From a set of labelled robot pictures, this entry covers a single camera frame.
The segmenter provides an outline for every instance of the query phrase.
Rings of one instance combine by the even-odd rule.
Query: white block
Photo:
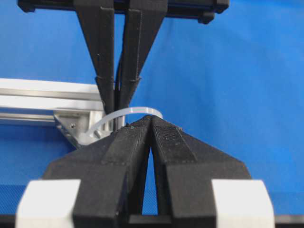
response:
[[[261,180],[212,180],[217,228],[274,228],[271,200]]]
[[[33,180],[18,205],[16,228],[73,228],[80,180]]]

